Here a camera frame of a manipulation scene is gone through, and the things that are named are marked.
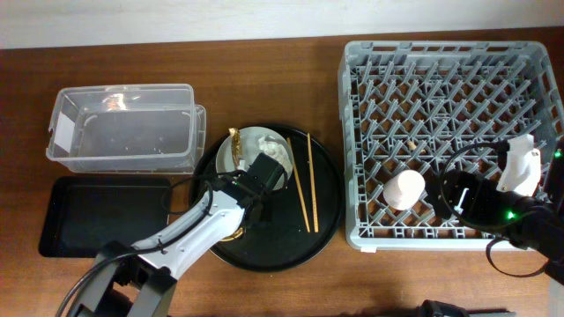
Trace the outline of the yellow bowl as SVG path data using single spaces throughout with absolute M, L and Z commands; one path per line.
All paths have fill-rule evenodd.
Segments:
M 232 240 L 237 240 L 239 239 L 242 235 L 244 234 L 244 229 L 242 227 L 238 228 L 234 233 L 232 233 L 231 235 L 225 237 L 224 239 L 221 240 L 221 242 L 228 242 L 228 241 L 232 241 Z

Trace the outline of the pink plastic cup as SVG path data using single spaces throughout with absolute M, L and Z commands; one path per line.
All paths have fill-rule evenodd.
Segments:
M 423 176 L 413 170 L 404 170 L 384 184 L 385 202 L 395 210 L 410 209 L 425 190 Z

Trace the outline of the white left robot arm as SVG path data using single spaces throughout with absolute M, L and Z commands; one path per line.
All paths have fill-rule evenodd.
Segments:
M 127 247 L 113 241 L 63 298 L 59 316 L 166 316 L 182 275 L 248 221 L 288 175 L 259 154 L 248 170 L 198 176 L 200 200 L 171 225 Z

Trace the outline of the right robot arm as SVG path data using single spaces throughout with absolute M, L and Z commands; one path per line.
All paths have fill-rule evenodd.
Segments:
M 563 142 L 556 143 L 549 172 L 545 179 L 544 202 L 515 191 L 502 192 L 498 183 L 460 170 L 449 170 L 459 156 L 474 148 L 490 148 L 507 157 L 509 142 L 475 143 L 452 154 L 439 175 L 427 180 L 425 190 L 436 216 L 455 218 L 462 225 L 495 238 L 486 245 L 491 265 L 495 244 L 507 241 L 522 250 L 533 249 L 546 258 L 540 268 L 523 277 L 548 275 L 563 283 Z

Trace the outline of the small food crumb in rack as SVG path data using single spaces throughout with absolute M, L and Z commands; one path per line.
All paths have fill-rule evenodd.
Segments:
M 417 145 L 416 145 L 413 141 L 408 140 L 406 143 L 407 143 L 408 148 L 409 148 L 411 151 L 414 151 L 414 150 L 417 149 Z

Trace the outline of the grey dishwasher rack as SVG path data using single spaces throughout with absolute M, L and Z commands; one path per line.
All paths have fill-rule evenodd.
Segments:
M 407 169 L 435 177 L 466 145 L 522 134 L 534 136 L 549 166 L 563 138 L 550 58 L 535 41 L 352 41 L 338 69 L 338 104 L 345 237 L 365 253 L 482 250 L 490 234 L 437 217 L 427 195 L 395 210 L 384 184 Z

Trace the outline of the left wooden chopstick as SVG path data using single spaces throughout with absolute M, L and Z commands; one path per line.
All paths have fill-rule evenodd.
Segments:
M 309 224 L 309 220 L 308 220 L 308 212 L 307 212 L 307 208 L 306 208 L 306 204 L 305 204 L 305 200 L 304 200 L 303 191 L 302 191 L 302 188 L 301 188 L 301 180 L 300 180 L 299 172 L 298 172 L 298 169 L 297 169 L 297 166 L 296 166 L 295 156 L 293 154 L 292 142 L 291 142 L 291 139 L 289 137 L 286 138 L 286 141 L 288 143 L 288 146 L 290 148 L 290 152 L 291 152 L 292 157 L 293 157 L 292 158 L 292 161 L 293 161 L 293 163 L 292 163 L 292 165 L 293 165 L 293 176 L 294 176 L 294 179 L 295 179 L 296 188 L 297 188 L 297 191 L 298 191 L 298 197 L 299 197 L 300 204 L 301 204 L 301 211 L 302 211 L 303 220 L 304 220 L 304 223 L 305 223 L 305 226 L 306 226 L 306 231 L 308 233 L 310 233 L 311 231 L 310 231 L 310 224 Z

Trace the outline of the wooden chopstick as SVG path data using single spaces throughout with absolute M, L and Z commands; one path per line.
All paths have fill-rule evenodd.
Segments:
M 299 197 L 300 204 L 301 204 L 301 211 L 302 211 L 303 220 L 304 220 L 304 223 L 305 223 L 305 226 L 306 226 L 306 231 L 308 233 L 310 233 L 311 231 L 310 231 L 310 224 L 309 224 L 309 220 L 308 220 L 308 212 L 307 212 L 307 208 L 306 208 L 306 204 L 305 204 L 305 200 L 304 200 L 303 191 L 302 191 L 302 188 L 301 188 L 301 180 L 300 180 L 299 172 L 298 172 L 298 169 L 297 169 L 297 166 L 296 166 L 295 156 L 293 154 L 292 142 L 291 142 L 291 139 L 289 137 L 286 138 L 286 141 L 288 143 L 288 146 L 290 148 L 290 152 L 291 152 L 292 157 L 293 157 L 292 158 L 292 161 L 293 161 L 293 163 L 292 163 L 292 165 L 293 165 L 293 176 L 294 176 L 294 179 L 295 179 L 296 188 L 297 188 L 297 191 L 298 191 L 298 197 Z
M 309 166 L 309 178 L 310 178 L 310 188 L 311 188 L 311 200 L 312 200 L 312 213 L 314 220 L 314 232 L 319 232 L 318 216 L 317 216 L 317 205 L 316 205 L 316 191 L 315 191 L 315 171 L 314 171 L 314 160 L 313 160 L 313 146 L 311 142 L 311 135 L 307 134 L 308 141 L 308 166 Z

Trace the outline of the right wooden chopstick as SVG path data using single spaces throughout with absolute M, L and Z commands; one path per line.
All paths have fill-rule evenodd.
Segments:
M 311 142 L 311 135 L 307 134 L 308 141 L 308 166 L 309 166 L 309 178 L 310 178 L 310 188 L 311 188 L 311 200 L 312 200 L 312 213 L 314 220 L 314 232 L 319 232 L 318 216 L 317 216 L 317 205 L 316 205 L 316 191 L 315 191 L 315 171 L 314 171 L 314 160 L 313 160 L 313 146 Z

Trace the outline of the crumpled white tissue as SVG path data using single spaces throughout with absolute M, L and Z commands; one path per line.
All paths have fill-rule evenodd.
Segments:
M 270 136 L 261 136 L 258 139 L 258 147 L 261 152 L 275 159 L 290 174 L 293 166 L 285 146 Z

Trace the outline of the brown gold snack wrapper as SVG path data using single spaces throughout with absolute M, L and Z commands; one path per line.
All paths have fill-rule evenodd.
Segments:
M 228 132 L 231 138 L 231 155 L 234 167 L 237 170 L 243 170 L 245 168 L 245 160 L 243 159 L 241 132 L 237 128 L 229 128 Z

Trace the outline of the grey plate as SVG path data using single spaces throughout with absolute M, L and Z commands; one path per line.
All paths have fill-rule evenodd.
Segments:
M 291 163 L 292 161 L 292 154 L 290 152 L 290 148 L 288 146 L 287 141 L 276 131 L 273 129 L 267 129 L 265 127 L 247 127 L 244 129 L 240 129 L 241 132 L 241 145 L 243 149 L 243 159 L 245 160 L 245 168 L 244 171 L 248 171 L 252 163 L 256 160 L 256 157 L 263 153 L 259 150 L 258 147 L 258 139 L 261 136 L 270 136 L 276 139 L 279 143 L 283 144 L 288 152 L 290 157 Z M 218 153 L 215 158 L 215 166 L 217 173 L 226 173 L 232 172 L 236 168 L 234 167 L 234 163 L 232 160 L 231 155 L 231 138 L 228 136 L 226 140 L 223 141 L 221 146 L 219 147 Z M 292 176 L 293 171 L 287 174 L 287 179 L 290 179 Z

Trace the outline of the black object at bottom edge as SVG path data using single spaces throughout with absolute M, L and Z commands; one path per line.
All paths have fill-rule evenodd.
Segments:
M 516 317 L 515 312 L 506 310 L 468 311 L 461 306 L 434 300 L 425 300 L 415 309 L 416 317 Z

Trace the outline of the clear plastic bin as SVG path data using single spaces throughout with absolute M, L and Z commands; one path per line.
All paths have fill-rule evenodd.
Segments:
M 191 174 L 202 157 L 206 110 L 188 84 L 62 89 L 46 156 L 73 173 Z

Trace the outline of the black rectangular tray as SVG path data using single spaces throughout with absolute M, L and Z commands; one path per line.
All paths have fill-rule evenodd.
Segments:
M 168 225 L 170 182 L 156 177 L 65 176 L 52 187 L 39 242 L 44 257 L 93 258 Z

